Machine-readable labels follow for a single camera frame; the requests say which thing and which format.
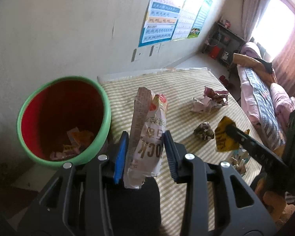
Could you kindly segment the white pink snack bag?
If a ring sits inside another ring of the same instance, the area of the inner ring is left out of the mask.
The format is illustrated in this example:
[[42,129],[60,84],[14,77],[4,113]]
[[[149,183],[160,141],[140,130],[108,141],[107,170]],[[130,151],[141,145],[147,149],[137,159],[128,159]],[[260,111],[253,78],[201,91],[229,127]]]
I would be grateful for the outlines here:
[[138,89],[124,166],[125,188],[138,190],[146,178],[159,175],[167,108],[165,95],[154,94],[146,87]]

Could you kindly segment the yellow brown candy wrapper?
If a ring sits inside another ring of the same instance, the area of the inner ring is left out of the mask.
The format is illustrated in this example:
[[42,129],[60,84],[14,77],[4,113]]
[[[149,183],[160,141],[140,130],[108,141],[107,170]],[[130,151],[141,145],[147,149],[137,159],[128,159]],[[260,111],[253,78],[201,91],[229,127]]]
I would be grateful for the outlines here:
[[236,123],[229,118],[224,116],[218,123],[215,129],[215,141],[216,141],[216,151],[217,152],[229,152],[239,149],[240,143],[227,134],[227,127],[238,129]]

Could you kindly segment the crumpled patterned wrapper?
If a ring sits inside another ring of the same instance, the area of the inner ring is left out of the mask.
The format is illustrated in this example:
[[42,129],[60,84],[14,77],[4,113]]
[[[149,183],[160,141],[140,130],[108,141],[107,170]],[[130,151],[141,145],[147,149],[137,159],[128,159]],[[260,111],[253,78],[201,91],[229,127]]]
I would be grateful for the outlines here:
[[200,140],[209,141],[215,138],[214,131],[211,129],[209,122],[203,122],[193,131],[193,134]]

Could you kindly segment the white teal crumpled wrapper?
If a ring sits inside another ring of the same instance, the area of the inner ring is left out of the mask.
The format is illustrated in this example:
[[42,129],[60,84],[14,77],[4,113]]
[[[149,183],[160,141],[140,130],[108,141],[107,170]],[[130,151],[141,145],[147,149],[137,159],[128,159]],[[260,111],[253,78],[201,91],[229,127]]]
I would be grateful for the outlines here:
[[239,148],[232,151],[232,155],[230,156],[228,162],[241,176],[244,176],[247,172],[246,164],[249,160],[250,155],[248,154],[248,151],[243,148]]

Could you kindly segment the pink snack wrapper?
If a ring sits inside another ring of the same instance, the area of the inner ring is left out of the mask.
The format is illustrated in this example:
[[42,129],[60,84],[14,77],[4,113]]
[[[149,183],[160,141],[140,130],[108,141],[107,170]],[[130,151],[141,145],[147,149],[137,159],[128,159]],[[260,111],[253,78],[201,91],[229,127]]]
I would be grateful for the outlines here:
[[210,114],[212,111],[221,109],[228,105],[229,91],[214,91],[212,88],[206,87],[202,98],[193,98],[191,111],[196,113]]

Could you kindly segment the pink quilt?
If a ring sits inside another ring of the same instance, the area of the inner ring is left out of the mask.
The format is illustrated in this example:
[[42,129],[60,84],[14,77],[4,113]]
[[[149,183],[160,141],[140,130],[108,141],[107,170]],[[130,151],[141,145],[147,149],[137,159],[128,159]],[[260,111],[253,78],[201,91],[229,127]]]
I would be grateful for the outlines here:
[[286,134],[290,113],[295,110],[295,98],[293,96],[290,97],[285,89],[277,83],[270,85],[270,94],[275,115],[283,133]]

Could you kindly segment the bed with plaid cover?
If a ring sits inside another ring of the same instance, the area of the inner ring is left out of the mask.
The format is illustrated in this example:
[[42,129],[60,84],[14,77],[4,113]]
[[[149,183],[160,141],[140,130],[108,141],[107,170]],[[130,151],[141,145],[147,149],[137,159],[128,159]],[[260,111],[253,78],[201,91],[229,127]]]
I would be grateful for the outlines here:
[[241,108],[257,130],[262,142],[270,150],[275,150],[285,144],[286,135],[274,112],[273,101],[270,94],[270,85],[275,82],[265,83],[258,73],[268,73],[254,70],[253,68],[237,65],[241,86]]

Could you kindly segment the red bin with green rim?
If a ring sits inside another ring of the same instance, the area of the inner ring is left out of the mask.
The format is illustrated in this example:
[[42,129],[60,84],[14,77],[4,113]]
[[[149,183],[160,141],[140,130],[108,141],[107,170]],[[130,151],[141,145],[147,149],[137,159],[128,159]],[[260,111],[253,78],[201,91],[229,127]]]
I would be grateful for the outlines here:
[[50,159],[69,144],[67,132],[77,128],[93,133],[93,142],[69,161],[90,162],[104,146],[111,125],[111,107],[104,88],[82,76],[67,76],[34,91],[19,111],[16,131],[26,155],[36,164],[58,169],[63,161]]

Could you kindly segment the brown window curtain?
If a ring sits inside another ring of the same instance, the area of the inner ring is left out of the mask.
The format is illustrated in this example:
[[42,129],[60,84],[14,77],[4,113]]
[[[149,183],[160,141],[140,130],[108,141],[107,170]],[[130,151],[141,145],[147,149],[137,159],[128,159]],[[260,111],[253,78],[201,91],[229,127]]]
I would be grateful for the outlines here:
[[278,84],[295,97],[295,26],[288,42],[272,62]]

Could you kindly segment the orange pillow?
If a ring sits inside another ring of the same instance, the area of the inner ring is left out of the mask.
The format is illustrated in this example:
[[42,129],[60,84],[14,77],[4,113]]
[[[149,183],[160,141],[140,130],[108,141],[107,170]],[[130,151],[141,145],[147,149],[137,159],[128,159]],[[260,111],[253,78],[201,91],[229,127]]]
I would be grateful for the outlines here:
[[247,55],[234,53],[233,63],[272,74],[272,63],[266,62],[262,59],[256,59]]

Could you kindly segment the dark metal shelf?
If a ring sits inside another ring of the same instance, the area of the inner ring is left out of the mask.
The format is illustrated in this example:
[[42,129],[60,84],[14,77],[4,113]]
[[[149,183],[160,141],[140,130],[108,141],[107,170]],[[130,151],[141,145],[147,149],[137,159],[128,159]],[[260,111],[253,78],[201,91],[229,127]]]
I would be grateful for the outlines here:
[[233,64],[233,54],[238,53],[245,43],[242,37],[221,23],[215,22],[202,53],[208,54],[210,58],[218,60],[230,69]]

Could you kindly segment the white wall socket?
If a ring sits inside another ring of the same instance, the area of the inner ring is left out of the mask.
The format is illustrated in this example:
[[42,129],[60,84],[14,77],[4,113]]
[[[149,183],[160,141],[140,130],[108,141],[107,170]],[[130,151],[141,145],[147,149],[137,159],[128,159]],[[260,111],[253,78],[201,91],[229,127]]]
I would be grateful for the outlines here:
[[144,61],[148,58],[160,58],[160,50],[162,43],[138,47],[133,50],[131,62]]

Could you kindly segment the blue alphabet wall poster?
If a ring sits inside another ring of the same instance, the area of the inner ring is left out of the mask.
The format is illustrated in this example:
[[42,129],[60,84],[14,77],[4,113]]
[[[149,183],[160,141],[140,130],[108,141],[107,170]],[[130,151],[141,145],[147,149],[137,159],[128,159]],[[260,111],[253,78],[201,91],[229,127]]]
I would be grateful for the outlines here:
[[139,47],[172,38],[185,0],[150,0],[139,39]]

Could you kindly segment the white chart wall poster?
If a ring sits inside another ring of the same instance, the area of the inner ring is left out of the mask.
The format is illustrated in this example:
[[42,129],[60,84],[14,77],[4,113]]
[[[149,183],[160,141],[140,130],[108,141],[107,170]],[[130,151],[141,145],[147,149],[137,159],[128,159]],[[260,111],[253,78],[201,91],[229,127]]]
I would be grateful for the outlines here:
[[203,0],[185,0],[172,40],[186,39],[191,32]]

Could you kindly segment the green edged wall poster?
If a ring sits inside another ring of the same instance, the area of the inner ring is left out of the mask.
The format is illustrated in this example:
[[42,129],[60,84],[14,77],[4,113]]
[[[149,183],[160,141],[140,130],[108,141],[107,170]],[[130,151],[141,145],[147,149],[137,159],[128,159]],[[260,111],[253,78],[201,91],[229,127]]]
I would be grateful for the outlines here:
[[187,38],[197,38],[199,36],[204,26],[204,23],[207,19],[207,16],[210,12],[211,5],[212,5],[212,0],[202,0],[199,12],[197,14],[197,17],[193,23],[193,26]]

